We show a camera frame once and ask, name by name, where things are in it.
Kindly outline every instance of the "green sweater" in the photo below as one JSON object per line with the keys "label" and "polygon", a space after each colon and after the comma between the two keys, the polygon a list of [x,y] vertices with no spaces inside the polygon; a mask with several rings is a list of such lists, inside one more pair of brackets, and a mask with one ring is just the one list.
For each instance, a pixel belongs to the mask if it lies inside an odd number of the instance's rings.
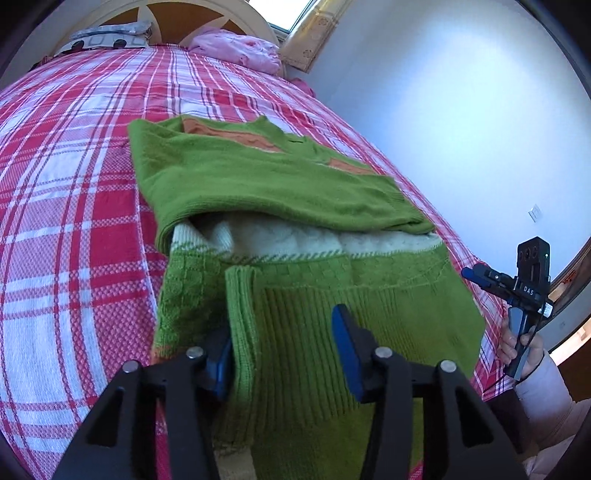
{"label": "green sweater", "polygon": [[[258,479],[356,479],[372,407],[346,388],[332,307],[346,304],[381,345],[410,361],[449,358],[470,375],[484,329],[472,296],[438,237],[410,235],[433,227],[388,177],[265,118],[199,119],[200,134],[185,133],[191,121],[129,126],[138,184],[158,220],[157,246],[169,255],[154,356],[168,358],[229,322],[236,373],[213,429],[220,469]],[[254,133],[271,146],[260,139],[246,146],[219,131]],[[281,152],[269,151],[273,145]],[[268,247],[276,254],[255,255],[204,233],[204,214],[244,210],[318,227],[313,233],[388,230],[389,243],[363,252],[319,243],[306,253],[277,244]],[[415,406],[414,462],[422,444]]]}

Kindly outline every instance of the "hand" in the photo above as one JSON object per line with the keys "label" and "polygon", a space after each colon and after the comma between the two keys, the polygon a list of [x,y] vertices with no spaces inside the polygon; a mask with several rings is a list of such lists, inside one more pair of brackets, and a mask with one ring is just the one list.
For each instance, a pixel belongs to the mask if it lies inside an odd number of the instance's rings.
{"label": "hand", "polygon": [[[522,345],[525,346],[527,345],[527,342],[530,341],[533,329],[534,328],[532,327],[529,333],[521,335],[519,341]],[[503,323],[501,324],[501,342],[499,344],[498,350],[496,351],[496,355],[505,365],[509,365],[511,360],[517,356],[517,350],[515,350],[516,344],[517,338],[515,338],[515,335],[513,335],[509,330],[509,319],[504,319]],[[544,340],[539,333],[536,333],[534,339],[530,343],[530,353],[527,356],[527,360],[523,367],[521,379],[525,380],[530,373],[538,368],[538,365],[541,363],[543,358]]]}

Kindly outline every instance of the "checkered blanket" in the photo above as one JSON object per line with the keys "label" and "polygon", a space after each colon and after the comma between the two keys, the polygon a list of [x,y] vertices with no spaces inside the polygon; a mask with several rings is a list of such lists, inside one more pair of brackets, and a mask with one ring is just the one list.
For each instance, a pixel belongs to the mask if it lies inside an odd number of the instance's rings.
{"label": "checkered blanket", "polygon": [[[154,248],[126,128],[180,113],[266,115],[357,158],[396,180],[458,271],[477,261],[389,159],[285,80],[176,46],[53,60],[0,93],[0,429],[37,479],[51,477],[121,364],[148,362],[166,259]],[[487,322],[473,379],[481,393],[500,376],[503,307],[468,287]]]}

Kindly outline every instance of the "white wall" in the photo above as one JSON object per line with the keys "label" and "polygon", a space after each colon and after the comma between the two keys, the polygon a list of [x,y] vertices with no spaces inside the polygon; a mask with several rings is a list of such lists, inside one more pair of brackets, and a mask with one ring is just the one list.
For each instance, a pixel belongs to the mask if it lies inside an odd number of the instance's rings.
{"label": "white wall", "polygon": [[497,270],[538,235],[554,277],[591,235],[591,100],[514,0],[357,0],[299,76]]}

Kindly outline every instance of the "white fleece lining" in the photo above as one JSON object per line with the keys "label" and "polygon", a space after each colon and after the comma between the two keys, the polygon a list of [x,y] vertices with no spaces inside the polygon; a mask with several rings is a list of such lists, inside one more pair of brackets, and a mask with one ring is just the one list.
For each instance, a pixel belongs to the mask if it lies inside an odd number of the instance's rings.
{"label": "white fleece lining", "polygon": [[238,257],[324,253],[367,255],[420,252],[441,245],[435,233],[340,232],[254,212],[211,213],[174,228],[171,251],[180,245],[207,247]]}
{"label": "white fleece lining", "polygon": [[220,449],[214,454],[221,480],[256,480],[250,448]]}

